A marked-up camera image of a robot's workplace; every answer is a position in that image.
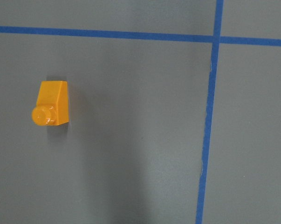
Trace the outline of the orange trapezoid block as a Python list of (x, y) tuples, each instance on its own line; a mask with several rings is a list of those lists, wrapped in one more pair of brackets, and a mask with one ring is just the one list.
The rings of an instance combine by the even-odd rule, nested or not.
[(68, 83), (42, 81), (32, 110), (32, 120), (39, 126), (59, 126), (69, 122)]

